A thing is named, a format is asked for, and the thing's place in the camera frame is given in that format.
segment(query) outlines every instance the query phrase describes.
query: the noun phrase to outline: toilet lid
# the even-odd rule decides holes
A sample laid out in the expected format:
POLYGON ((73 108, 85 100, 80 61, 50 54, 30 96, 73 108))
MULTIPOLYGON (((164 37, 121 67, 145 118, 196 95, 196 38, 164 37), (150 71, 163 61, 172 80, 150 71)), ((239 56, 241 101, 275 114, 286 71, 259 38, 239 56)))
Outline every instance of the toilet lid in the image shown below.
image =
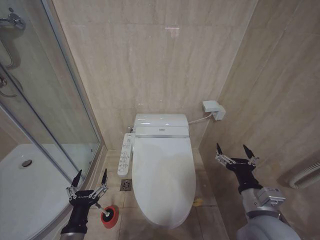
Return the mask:
POLYGON ((182 224, 196 191, 190 138, 136 137, 132 185, 136 201, 149 221, 170 228, 182 224))

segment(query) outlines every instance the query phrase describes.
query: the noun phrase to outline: floor drain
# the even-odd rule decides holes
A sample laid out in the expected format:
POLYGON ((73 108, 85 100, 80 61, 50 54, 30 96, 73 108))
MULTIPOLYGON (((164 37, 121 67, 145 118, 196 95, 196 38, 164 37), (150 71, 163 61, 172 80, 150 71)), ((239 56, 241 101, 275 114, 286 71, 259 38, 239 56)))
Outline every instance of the floor drain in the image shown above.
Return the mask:
POLYGON ((132 179, 122 179, 120 191, 131 191, 132 189, 132 179))
POLYGON ((31 159, 28 159, 28 160, 25 160, 21 166, 26 168, 26 167, 29 167, 30 165, 32 164, 32 160, 31 159))

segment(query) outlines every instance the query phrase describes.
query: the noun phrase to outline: bathroom floor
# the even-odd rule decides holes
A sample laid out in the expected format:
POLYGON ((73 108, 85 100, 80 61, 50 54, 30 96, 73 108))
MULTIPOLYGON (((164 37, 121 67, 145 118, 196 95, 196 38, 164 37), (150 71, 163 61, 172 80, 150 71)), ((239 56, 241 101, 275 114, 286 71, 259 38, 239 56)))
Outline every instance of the bathroom floor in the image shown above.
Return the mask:
POLYGON ((120 191, 121 178, 117 175, 120 153, 116 150, 107 152, 103 170, 107 168, 108 171, 108 191, 99 200, 103 207, 116 205, 119 208, 118 222, 113 228, 106 229, 100 221, 100 211, 92 207, 85 240, 229 240, 197 149, 192 150, 196 173, 194 206, 184 223, 174 229, 153 227, 139 209, 134 192, 120 191))

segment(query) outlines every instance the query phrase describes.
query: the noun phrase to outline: white cable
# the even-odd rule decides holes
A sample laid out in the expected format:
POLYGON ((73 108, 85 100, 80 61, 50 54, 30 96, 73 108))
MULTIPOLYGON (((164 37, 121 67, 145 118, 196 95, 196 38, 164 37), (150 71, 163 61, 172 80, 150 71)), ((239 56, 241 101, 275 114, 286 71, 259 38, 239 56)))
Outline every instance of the white cable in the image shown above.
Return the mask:
POLYGON ((203 117, 203 118, 200 118, 200 119, 197 119, 197 120, 194 120, 194 121, 190 121, 190 122, 188 122, 188 124, 194 124, 194 123, 199 122, 199 121, 201 121, 201 120, 210 118, 211 116, 212 116, 212 112, 211 112, 208 116, 203 117))

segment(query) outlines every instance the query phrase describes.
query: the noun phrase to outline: wall outlet box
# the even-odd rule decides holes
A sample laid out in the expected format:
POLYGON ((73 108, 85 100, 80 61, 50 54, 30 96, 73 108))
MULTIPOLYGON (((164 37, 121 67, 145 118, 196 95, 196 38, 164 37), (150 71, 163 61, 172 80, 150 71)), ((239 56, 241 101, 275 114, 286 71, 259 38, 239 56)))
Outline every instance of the wall outlet box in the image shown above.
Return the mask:
POLYGON ((226 114, 226 110, 217 101, 203 101, 203 109, 206 113, 212 112, 212 115, 216 121, 222 120, 226 114))

